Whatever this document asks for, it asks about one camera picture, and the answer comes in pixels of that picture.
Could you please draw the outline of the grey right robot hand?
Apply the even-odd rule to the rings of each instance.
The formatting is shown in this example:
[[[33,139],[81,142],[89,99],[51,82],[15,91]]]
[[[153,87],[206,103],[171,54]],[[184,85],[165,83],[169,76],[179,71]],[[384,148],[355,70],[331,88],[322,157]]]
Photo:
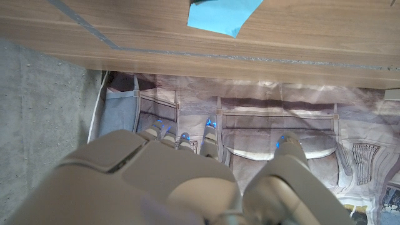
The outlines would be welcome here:
[[[297,136],[284,133],[273,159],[240,191],[218,160],[208,119],[199,153],[162,121],[110,132],[63,158],[9,224],[352,224],[311,173]]]

